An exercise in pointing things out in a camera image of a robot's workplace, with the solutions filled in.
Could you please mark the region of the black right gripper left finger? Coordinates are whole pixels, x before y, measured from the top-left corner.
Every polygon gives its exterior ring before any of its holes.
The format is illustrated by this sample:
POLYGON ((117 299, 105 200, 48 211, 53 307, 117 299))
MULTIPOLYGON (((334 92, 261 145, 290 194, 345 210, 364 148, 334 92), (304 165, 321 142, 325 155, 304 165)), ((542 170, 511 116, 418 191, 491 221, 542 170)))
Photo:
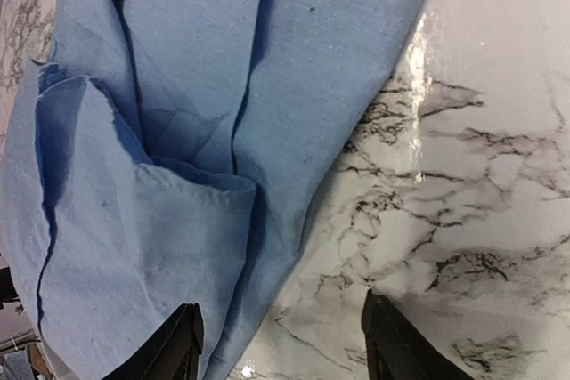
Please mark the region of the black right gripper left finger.
POLYGON ((204 344, 200 307, 182 304, 104 380, 196 380, 204 344))

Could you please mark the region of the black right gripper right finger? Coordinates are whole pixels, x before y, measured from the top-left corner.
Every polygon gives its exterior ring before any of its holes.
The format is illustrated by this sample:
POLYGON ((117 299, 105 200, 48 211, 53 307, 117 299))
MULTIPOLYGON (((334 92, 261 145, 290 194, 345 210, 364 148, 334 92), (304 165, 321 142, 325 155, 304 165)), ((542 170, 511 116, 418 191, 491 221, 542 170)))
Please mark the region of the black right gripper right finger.
POLYGON ((384 295, 367 292, 361 325, 370 380, 472 380, 384 295))

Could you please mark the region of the light blue shirt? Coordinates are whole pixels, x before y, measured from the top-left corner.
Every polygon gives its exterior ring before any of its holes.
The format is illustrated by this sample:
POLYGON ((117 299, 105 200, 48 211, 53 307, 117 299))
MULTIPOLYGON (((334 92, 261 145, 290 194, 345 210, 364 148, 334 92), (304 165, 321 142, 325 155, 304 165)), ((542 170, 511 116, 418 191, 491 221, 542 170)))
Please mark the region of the light blue shirt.
POLYGON ((183 303, 204 319, 199 377, 228 376, 423 1, 57 0, 8 127, 1 248, 78 377, 183 303))

